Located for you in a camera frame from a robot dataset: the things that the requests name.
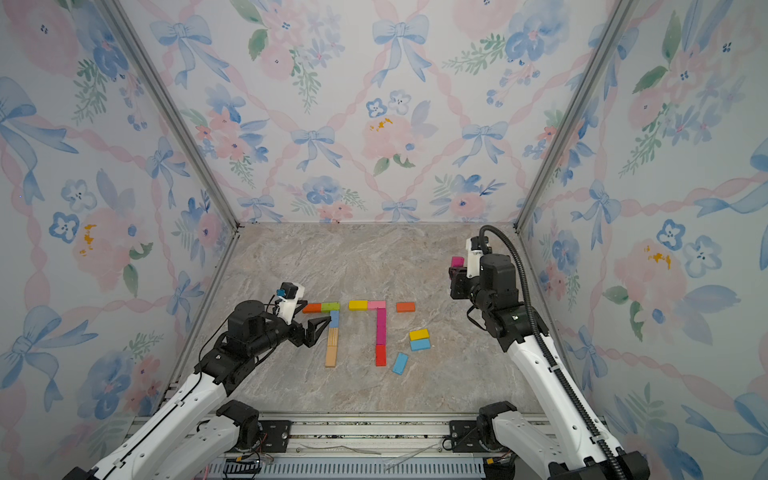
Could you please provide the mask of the red block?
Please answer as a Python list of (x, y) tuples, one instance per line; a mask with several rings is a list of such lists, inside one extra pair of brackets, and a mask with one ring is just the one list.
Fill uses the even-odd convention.
[(384, 344), (377, 344), (375, 347), (375, 365), (377, 367), (387, 366), (387, 350)]

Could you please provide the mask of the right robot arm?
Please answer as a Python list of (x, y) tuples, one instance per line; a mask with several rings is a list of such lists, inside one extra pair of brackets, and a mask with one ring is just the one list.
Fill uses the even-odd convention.
[(540, 315), (519, 298), (517, 267), (502, 254), (469, 248), (449, 269), (450, 296), (468, 300), (481, 314), (479, 327), (523, 373), (552, 435), (542, 433), (509, 402), (481, 408), (481, 444), (506, 449), (543, 479), (647, 479), (650, 466), (622, 446), (591, 409), (561, 363)]

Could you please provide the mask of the orange block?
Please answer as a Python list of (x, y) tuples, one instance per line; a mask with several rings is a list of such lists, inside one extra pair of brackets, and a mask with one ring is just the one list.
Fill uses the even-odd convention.
[(396, 304), (396, 311), (398, 313), (412, 313), (416, 311), (416, 304), (414, 302), (400, 302)]
[(322, 312), (322, 304), (321, 303), (311, 303), (311, 304), (308, 304), (306, 307), (303, 308), (302, 312), (304, 314), (321, 313)]

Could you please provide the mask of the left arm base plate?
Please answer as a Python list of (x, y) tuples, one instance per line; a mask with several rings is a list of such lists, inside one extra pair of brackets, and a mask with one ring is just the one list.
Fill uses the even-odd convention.
[(250, 420), (240, 427), (236, 449), (243, 452), (285, 453), (292, 426), (290, 420)]

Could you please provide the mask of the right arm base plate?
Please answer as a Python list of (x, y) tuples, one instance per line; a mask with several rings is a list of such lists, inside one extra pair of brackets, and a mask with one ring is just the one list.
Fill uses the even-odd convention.
[(453, 453), (491, 453), (501, 448), (486, 420), (451, 420), (443, 449)]

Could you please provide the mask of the tan block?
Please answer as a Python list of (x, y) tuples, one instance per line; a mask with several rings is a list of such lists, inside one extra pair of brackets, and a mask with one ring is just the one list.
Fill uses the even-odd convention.
[(330, 328), (328, 330), (327, 346), (328, 347), (337, 347), (338, 346), (338, 340), (339, 340), (339, 329), (338, 328)]
[(325, 367), (335, 368), (337, 366), (337, 360), (338, 360), (338, 347), (332, 346), (332, 345), (328, 346), (326, 348)]

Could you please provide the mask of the green block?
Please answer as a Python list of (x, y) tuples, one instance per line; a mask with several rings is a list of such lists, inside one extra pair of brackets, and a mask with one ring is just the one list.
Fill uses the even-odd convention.
[(321, 304), (321, 311), (322, 312), (332, 312), (332, 311), (339, 311), (340, 310), (340, 304), (338, 302), (327, 302)]

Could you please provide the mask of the yellow block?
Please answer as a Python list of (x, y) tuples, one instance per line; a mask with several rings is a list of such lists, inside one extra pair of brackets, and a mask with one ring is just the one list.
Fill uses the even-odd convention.
[(411, 331), (409, 333), (409, 338), (411, 341), (424, 340), (424, 339), (429, 339), (430, 334), (427, 329), (420, 329), (420, 330)]
[(350, 311), (367, 311), (369, 306), (365, 300), (352, 300), (349, 302), (348, 308)]

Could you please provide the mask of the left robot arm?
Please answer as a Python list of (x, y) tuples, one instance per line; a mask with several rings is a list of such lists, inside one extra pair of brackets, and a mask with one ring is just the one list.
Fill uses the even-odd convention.
[(269, 437), (260, 413), (231, 396), (281, 344), (311, 348), (317, 343), (332, 318), (295, 322), (306, 304), (284, 298), (276, 304), (239, 303), (172, 398), (112, 453), (88, 470), (72, 468), (67, 478), (188, 479), (227, 451), (257, 451)]

